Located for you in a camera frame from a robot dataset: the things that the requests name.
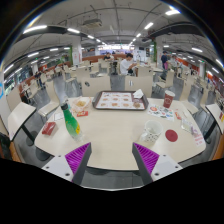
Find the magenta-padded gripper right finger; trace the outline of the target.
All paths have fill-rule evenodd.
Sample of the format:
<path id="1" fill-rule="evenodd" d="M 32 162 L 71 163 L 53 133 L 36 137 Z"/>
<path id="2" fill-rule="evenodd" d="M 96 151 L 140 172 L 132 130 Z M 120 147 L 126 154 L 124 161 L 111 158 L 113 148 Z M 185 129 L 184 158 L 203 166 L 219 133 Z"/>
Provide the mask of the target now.
<path id="1" fill-rule="evenodd" d="M 182 169 L 182 167 L 168 155 L 159 155 L 137 143 L 133 144 L 132 153 L 135 157 L 144 185 Z"/>

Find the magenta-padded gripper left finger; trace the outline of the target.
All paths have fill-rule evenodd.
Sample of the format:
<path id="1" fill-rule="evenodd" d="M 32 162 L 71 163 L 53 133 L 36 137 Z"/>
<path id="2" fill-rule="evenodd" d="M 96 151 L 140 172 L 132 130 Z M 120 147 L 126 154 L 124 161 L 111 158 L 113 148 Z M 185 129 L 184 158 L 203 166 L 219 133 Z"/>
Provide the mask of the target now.
<path id="1" fill-rule="evenodd" d="M 87 143 L 66 155 L 55 156 L 42 169 L 80 185 L 91 153 L 91 143 Z"/>

